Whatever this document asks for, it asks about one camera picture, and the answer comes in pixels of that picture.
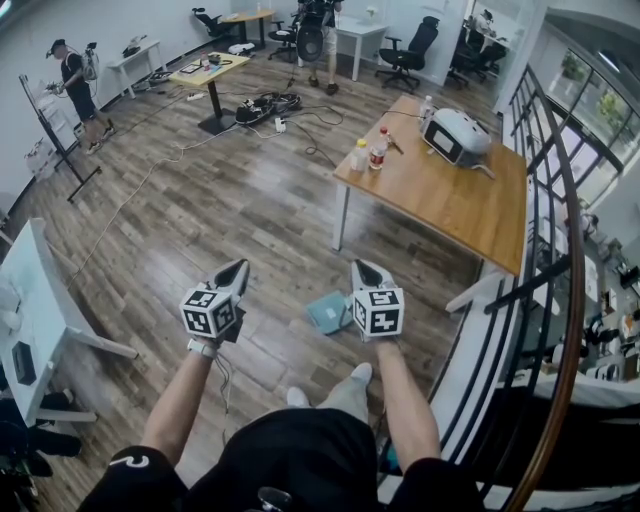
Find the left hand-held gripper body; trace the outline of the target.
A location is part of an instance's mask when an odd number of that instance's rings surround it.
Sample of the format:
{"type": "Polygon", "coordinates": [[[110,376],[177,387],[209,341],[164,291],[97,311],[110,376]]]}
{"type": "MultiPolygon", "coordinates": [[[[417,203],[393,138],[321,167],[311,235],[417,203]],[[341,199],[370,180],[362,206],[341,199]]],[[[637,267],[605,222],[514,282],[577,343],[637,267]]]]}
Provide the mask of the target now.
{"type": "Polygon", "coordinates": [[[246,314],[239,306],[241,299],[230,287],[213,289],[199,283],[190,288],[179,306],[190,335],[188,350],[216,357],[222,343],[235,343],[246,314]]]}

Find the teal packet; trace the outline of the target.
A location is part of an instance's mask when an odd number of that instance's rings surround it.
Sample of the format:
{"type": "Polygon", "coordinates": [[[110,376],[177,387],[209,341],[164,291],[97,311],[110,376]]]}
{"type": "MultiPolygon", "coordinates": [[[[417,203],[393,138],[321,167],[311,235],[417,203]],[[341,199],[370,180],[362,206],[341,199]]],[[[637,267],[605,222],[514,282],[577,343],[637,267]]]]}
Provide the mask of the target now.
{"type": "Polygon", "coordinates": [[[324,335],[335,334],[353,322],[352,296],[332,292],[306,307],[313,325],[324,335]]]}

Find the person's left forearm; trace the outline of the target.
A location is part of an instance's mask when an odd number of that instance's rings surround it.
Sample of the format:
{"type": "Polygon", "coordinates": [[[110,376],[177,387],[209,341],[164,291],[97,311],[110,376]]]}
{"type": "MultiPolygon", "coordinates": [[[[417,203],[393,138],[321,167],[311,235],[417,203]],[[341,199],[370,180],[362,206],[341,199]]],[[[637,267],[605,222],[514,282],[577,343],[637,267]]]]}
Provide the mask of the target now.
{"type": "Polygon", "coordinates": [[[189,351],[147,419],[141,445],[162,453],[175,467],[196,419],[213,359],[189,351]]]}

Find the person's right forearm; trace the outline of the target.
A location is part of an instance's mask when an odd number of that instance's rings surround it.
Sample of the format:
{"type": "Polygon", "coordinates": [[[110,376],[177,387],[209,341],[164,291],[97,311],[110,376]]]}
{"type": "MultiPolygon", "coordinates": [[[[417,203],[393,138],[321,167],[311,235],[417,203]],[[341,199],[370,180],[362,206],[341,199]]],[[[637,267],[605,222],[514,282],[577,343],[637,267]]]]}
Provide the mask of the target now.
{"type": "Polygon", "coordinates": [[[402,351],[395,342],[374,344],[391,441],[403,474],[422,459],[440,459],[438,426],[402,351]]]}

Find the person's grey trousers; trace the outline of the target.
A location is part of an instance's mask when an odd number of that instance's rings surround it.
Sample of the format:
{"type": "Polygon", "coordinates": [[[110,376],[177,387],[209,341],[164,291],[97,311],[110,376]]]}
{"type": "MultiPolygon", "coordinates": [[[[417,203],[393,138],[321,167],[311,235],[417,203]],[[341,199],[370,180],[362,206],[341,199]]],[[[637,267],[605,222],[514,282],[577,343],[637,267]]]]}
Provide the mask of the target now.
{"type": "Polygon", "coordinates": [[[367,388],[369,382],[349,376],[337,384],[317,409],[335,409],[369,424],[367,388]]]}

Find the wooden table white legs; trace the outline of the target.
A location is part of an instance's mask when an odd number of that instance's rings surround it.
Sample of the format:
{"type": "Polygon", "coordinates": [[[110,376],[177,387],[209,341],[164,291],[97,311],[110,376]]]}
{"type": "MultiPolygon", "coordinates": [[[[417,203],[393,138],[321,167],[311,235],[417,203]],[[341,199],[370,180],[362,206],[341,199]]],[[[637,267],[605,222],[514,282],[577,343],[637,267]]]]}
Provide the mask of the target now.
{"type": "Polygon", "coordinates": [[[502,279],[521,273],[526,245],[527,171],[525,159],[499,142],[492,144],[487,177],[479,170],[456,167],[430,152],[415,116],[418,100],[402,95],[367,134],[382,126],[399,140],[379,171],[358,172],[344,159],[336,167],[335,218],[331,246],[340,250],[352,190],[368,195],[405,217],[480,257],[489,272],[446,306],[454,312],[487,294],[502,279]]]}

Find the red label plastic bottle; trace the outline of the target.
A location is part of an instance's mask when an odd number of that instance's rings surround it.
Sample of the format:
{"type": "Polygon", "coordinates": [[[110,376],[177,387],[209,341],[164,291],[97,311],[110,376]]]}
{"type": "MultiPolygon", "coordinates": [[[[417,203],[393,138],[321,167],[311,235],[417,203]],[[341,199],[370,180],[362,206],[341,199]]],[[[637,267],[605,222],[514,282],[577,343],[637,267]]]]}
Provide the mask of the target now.
{"type": "Polygon", "coordinates": [[[372,143],[369,153],[369,167],[380,170],[384,164],[389,147],[389,135],[386,126],[381,126],[377,139],[372,143]]]}

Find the teal bag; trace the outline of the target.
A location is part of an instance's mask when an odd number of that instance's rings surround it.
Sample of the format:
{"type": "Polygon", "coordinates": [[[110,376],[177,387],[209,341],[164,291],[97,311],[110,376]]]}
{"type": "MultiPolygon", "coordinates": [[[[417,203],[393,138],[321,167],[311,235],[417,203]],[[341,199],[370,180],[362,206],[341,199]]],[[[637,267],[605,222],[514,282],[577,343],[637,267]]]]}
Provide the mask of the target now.
{"type": "Polygon", "coordinates": [[[386,475],[401,476],[398,456],[391,439],[385,442],[381,452],[381,462],[379,471],[386,475]]]}

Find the black railing wooden handrail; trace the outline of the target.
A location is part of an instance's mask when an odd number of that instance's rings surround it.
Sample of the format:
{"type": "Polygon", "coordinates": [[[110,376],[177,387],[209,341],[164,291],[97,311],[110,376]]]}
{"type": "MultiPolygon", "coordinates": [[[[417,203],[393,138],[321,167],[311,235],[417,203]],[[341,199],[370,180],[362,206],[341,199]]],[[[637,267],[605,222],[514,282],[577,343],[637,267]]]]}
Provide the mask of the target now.
{"type": "Polygon", "coordinates": [[[553,108],[526,69],[504,117],[522,158],[514,274],[484,263],[432,393],[443,456],[468,466],[490,512],[640,512],[640,383],[585,337],[599,280],[553,108]]]}

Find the white rounded appliance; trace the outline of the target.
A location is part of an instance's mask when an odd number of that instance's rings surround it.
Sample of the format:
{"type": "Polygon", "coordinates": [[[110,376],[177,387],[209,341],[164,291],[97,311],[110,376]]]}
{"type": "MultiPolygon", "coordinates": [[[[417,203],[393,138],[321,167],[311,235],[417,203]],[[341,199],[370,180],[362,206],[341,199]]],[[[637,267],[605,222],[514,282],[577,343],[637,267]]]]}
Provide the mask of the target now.
{"type": "Polygon", "coordinates": [[[492,139],[489,132],[463,111],[441,108],[421,126],[422,139],[450,164],[473,168],[484,163],[492,139]]]}

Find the black equipment bundle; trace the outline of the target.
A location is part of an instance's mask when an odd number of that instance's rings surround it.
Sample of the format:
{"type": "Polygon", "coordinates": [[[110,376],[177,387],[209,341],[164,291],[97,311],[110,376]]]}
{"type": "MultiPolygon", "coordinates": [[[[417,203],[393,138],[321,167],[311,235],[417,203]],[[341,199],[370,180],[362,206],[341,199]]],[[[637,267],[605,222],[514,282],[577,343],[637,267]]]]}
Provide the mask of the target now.
{"type": "Polygon", "coordinates": [[[302,98],[295,93],[267,92],[255,99],[245,100],[236,110],[235,122],[252,126],[273,115],[299,110],[302,98]]]}

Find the black office chair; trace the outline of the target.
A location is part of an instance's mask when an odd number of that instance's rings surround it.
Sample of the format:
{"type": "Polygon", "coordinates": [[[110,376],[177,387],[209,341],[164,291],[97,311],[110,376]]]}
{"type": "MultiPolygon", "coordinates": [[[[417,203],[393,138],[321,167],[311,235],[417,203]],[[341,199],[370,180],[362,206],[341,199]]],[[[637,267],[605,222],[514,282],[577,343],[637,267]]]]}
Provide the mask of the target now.
{"type": "Polygon", "coordinates": [[[294,63],[297,59],[297,26],[292,23],[288,26],[284,26],[284,21],[272,21],[272,24],[276,28],[271,31],[268,36],[271,40],[278,42],[280,46],[272,52],[268,59],[272,60],[275,56],[286,57],[289,63],[294,63]]]}
{"type": "Polygon", "coordinates": [[[482,33],[461,28],[447,73],[447,78],[459,89],[469,87],[468,74],[476,75],[484,83],[489,74],[499,71],[497,63],[506,57],[508,48],[497,42],[490,42],[488,45],[484,42],[485,36],[482,33]]]}
{"type": "Polygon", "coordinates": [[[205,8],[193,8],[192,13],[194,17],[206,27],[207,33],[212,39],[225,38],[231,34],[233,25],[222,23],[220,21],[220,15],[212,18],[206,13],[205,8]]]}
{"type": "Polygon", "coordinates": [[[420,80],[410,75],[411,71],[421,71],[426,65],[425,56],[439,34],[440,20],[433,16],[426,16],[419,24],[416,33],[410,41],[407,49],[399,49],[400,38],[386,36],[385,39],[392,43],[391,48],[381,48],[379,58],[391,65],[391,71],[377,69],[375,77],[387,75],[388,78],[381,84],[383,89],[393,84],[404,83],[406,90],[413,93],[420,86],[420,80]]]}

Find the white desk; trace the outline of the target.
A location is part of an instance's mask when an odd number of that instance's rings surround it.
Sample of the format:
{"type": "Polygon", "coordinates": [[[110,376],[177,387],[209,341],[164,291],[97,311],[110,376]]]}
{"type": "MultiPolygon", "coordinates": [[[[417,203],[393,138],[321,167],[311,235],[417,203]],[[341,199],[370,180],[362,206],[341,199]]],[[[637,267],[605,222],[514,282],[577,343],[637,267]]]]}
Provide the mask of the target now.
{"type": "Polygon", "coordinates": [[[359,78],[364,40],[374,36],[379,36],[380,40],[383,40],[387,30],[388,26],[385,24],[365,21],[351,16],[338,15],[336,17],[337,34],[355,41],[351,76],[353,82],[357,82],[359,78]]]}
{"type": "Polygon", "coordinates": [[[143,38],[135,45],[135,48],[135,52],[129,52],[126,56],[112,60],[106,64],[106,68],[116,74],[122,91],[126,91],[131,99],[136,98],[136,93],[133,88],[135,81],[129,77],[127,72],[128,65],[137,60],[144,59],[147,62],[150,74],[156,73],[158,69],[163,72],[167,71],[167,65],[165,59],[162,57],[159,40],[147,40],[143,38]]]}

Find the round wooden table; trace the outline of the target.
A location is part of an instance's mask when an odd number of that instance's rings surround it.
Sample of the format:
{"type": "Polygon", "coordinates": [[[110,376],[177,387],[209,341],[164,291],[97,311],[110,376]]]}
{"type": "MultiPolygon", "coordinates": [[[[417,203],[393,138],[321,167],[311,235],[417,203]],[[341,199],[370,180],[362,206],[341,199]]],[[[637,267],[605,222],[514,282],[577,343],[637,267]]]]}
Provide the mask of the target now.
{"type": "Polygon", "coordinates": [[[265,21],[270,19],[274,14],[275,10],[260,8],[255,11],[233,13],[225,18],[221,18],[219,22],[224,25],[237,26],[239,31],[239,41],[241,44],[246,44],[249,42],[247,24],[249,22],[257,21],[259,27],[259,39],[257,42],[258,46],[263,48],[265,46],[265,21]]]}

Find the yellow top pedestal table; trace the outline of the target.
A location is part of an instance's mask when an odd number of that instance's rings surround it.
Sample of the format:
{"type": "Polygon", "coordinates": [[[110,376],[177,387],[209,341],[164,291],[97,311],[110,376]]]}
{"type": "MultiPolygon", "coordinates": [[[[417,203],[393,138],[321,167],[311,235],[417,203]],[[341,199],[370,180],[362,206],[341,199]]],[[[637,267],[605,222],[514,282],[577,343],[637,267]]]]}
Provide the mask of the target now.
{"type": "Polygon", "coordinates": [[[208,69],[197,61],[193,61],[185,66],[186,72],[180,69],[169,76],[170,81],[186,88],[207,87],[213,114],[201,121],[198,127],[211,136],[218,136],[236,124],[235,113],[229,109],[222,108],[220,105],[216,80],[250,61],[248,57],[226,53],[220,53],[219,57],[219,63],[217,65],[210,64],[208,69]]]}

